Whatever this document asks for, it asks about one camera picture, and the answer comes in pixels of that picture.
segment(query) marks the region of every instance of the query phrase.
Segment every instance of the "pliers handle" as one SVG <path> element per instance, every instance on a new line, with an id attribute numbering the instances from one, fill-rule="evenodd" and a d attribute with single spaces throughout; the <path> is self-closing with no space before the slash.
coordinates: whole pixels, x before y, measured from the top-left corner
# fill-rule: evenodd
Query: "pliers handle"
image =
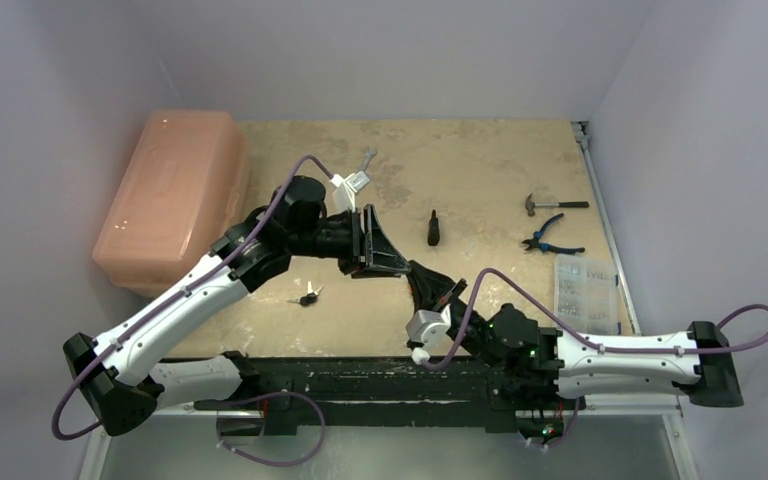
<path id="1" fill-rule="evenodd" d="M 546 233 L 546 229 L 549 228 L 549 226 L 552 225 L 553 223 L 563 218 L 563 216 L 564 216 L 563 213 L 559 213 L 554 217 L 550 218 L 549 220 L 546 220 L 546 223 L 544 223 L 543 226 L 540 227 L 540 230 L 534 232 L 534 236 L 522 241 L 522 244 L 526 246 L 525 249 L 526 250 L 536 249 L 536 250 L 540 250 L 543 253 L 552 252 L 552 253 L 564 253 L 567 255 L 575 255 L 576 253 L 584 252 L 584 247 L 578 247 L 578 248 L 556 247 L 554 245 L 543 243 L 540 241 L 540 239 L 543 238 L 543 235 Z"/>

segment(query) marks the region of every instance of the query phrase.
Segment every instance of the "wooden table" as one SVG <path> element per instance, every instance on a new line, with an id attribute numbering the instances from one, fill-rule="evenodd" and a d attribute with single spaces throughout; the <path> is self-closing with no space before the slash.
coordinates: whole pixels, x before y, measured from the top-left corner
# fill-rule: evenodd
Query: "wooden table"
<path id="1" fill-rule="evenodd" d="M 356 170 L 367 147 L 378 156 L 367 170 L 372 183 L 358 204 L 372 203 L 382 228 L 408 259 L 472 287 L 493 266 L 550 309 L 554 254 L 525 253 L 530 237 L 554 209 L 526 215 L 524 200 L 588 200 L 589 209 L 566 209 L 547 241 L 584 246 L 587 257 L 611 260 L 605 231 L 581 152 L 566 120 L 372 120 L 243 122 L 252 177 L 244 214 L 265 205 L 290 167 L 306 153 L 343 176 Z M 302 174 L 322 178 L 308 163 Z M 426 245 L 436 209 L 442 241 Z M 287 300 L 306 293 L 307 282 L 325 286 L 319 302 L 301 308 Z M 469 288 L 461 296 L 466 301 Z M 541 325 L 551 321 L 495 277 L 482 284 L 476 308 L 489 318 L 513 303 Z M 623 302 L 622 330 L 630 334 Z M 405 324 L 413 313 L 404 279 L 352 280 L 334 260 L 294 258 L 290 270 L 220 312 L 170 354 L 213 356 L 239 350 L 252 356 L 408 355 Z M 445 353 L 442 342 L 433 353 Z"/>

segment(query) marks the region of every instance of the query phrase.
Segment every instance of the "white wall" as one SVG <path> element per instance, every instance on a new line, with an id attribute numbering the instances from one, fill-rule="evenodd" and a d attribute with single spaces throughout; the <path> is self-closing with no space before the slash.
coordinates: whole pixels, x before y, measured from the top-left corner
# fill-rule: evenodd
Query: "white wall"
<path id="1" fill-rule="evenodd" d="M 240 119 L 588 118 L 654 0 L 132 0 L 188 105 Z"/>
<path id="2" fill-rule="evenodd" d="M 645 331 L 768 302 L 768 2 L 659 2 L 591 127 Z M 768 345 L 735 362 L 746 406 L 687 410 L 705 479 L 768 478 Z"/>
<path id="3" fill-rule="evenodd" d="M 0 479 L 74 478 L 60 347 L 130 315 L 90 252 L 147 114 L 176 99 L 132 6 L 0 0 Z M 90 421 L 83 400 L 65 428 Z"/>

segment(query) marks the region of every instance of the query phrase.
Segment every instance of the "floor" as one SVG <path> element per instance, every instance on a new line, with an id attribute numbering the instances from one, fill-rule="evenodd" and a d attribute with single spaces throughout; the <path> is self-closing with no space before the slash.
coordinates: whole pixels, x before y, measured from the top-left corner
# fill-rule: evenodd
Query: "floor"
<path id="1" fill-rule="evenodd" d="M 304 154 L 345 176 L 375 147 L 378 156 L 367 170 L 372 183 L 358 204 L 375 205 L 384 232 L 406 258 L 466 278 L 470 288 L 482 268 L 496 267 L 550 309 L 555 255 L 525 253 L 520 241 L 557 211 L 538 209 L 528 217 L 525 197 L 533 192 L 538 201 L 595 205 L 567 120 L 275 121 L 243 122 L 240 128 L 252 162 L 244 212 L 266 204 Z M 301 173 L 326 183 L 313 165 Z M 432 209 L 440 219 L 437 247 L 425 242 Z M 564 213 L 547 241 L 583 246 L 584 256 L 610 260 L 598 210 Z M 308 281 L 325 287 L 319 302 L 310 308 L 288 303 L 305 293 Z M 542 325 L 551 324 L 495 278 L 482 284 L 476 309 L 489 317 L 507 302 Z M 170 356 L 226 350 L 252 356 L 407 355 L 405 325 L 412 310 L 404 279 L 352 280 L 333 260 L 296 258 L 287 273 L 220 312 Z M 623 333 L 630 333 L 622 302 L 617 311 Z M 450 345 L 443 342 L 432 353 L 445 353 Z"/>

